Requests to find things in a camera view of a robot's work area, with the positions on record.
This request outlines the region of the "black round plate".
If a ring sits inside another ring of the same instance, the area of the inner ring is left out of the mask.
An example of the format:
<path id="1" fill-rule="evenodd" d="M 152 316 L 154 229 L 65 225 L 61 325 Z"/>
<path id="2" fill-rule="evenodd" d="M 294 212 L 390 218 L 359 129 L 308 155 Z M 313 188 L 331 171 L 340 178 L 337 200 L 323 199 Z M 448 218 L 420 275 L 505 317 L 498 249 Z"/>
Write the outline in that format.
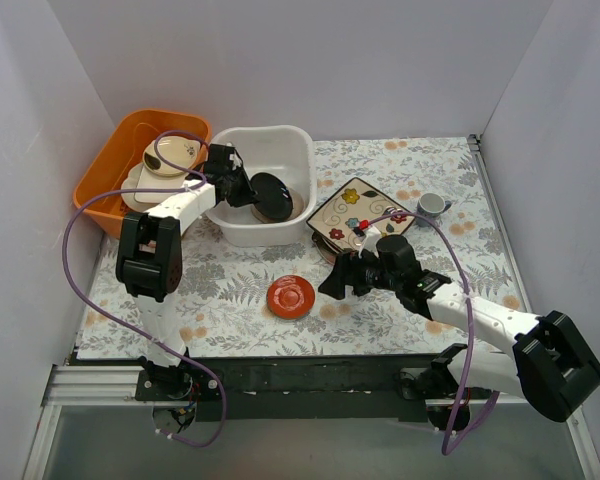
<path id="1" fill-rule="evenodd" d="M 263 222 L 284 222 L 293 212 L 293 199 L 288 187 L 276 176 L 260 172 L 251 178 L 255 191 L 253 208 Z"/>

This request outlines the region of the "square floral ceramic plate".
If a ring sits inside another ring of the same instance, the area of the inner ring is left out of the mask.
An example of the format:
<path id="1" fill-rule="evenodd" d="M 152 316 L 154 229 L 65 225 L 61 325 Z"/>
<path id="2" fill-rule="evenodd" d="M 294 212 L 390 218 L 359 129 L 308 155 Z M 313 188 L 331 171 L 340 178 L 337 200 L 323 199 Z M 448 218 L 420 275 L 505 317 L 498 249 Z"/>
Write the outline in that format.
<path id="1" fill-rule="evenodd" d="M 406 211 L 406 208 L 368 182 L 354 177 L 321 204 L 307 224 L 336 252 L 357 250 L 364 239 L 355 232 L 360 223 L 394 211 Z"/>

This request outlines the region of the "red round saucer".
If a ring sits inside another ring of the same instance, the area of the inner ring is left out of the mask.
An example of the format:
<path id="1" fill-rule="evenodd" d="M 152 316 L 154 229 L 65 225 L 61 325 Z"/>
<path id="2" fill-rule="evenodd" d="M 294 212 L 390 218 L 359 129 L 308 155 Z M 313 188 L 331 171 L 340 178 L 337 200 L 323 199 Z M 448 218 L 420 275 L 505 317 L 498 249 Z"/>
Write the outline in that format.
<path id="1" fill-rule="evenodd" d="M 268 288 L 266 304 L 276 317 L 298 320 L 305 317 L 315 304 L 313 286 L 297 275 L 286 275 L 276 279 Z"/>

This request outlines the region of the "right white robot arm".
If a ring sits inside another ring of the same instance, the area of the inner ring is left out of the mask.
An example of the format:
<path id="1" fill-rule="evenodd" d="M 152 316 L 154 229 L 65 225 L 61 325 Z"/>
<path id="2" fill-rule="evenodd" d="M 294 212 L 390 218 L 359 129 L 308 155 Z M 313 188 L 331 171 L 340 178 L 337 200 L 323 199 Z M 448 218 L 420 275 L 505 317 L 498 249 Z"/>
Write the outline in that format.
<path id="1" fill-rule="evenodd" d="M 346 289 L 357 296 L 390 291 L 409 312 L 495 347 L 493 353 L 473 352 L 465 343 L 446 348 L 426 370 L 406 379 L 414 395 L 451 398 L 466 387 L 499 391 L 564 422 L 600 386 L 600 362 L 569 316 L 538 316 L 470 297 L 449 277 L 422 268 L 400 235 L 380 239 L 372 251 L 340 253 L 318 290 L 342 300 Z"/>

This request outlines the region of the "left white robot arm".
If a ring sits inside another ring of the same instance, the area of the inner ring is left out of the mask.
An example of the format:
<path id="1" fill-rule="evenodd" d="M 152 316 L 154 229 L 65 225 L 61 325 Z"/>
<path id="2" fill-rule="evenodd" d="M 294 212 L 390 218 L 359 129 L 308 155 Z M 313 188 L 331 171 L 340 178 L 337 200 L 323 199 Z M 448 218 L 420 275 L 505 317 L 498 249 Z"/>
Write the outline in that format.
<path id="1" fill-rule="evenodd" d="M 225 201 L 232 207 L 257 202 L 237 149 L 212 144 L 202 164 L 204 180 L 185 180 L 183 190 L 144 213 L 130 213 L 122 224 L 116 277 L 135 301 L 149 335 L 146 358 L 164 367 L 158 387 L 173 400 L 193 386 L 191 373 L 178 366 L 186 350 L 176 321 L 174 298 L 183 275 L 182 234 L 201 215 Z"/>

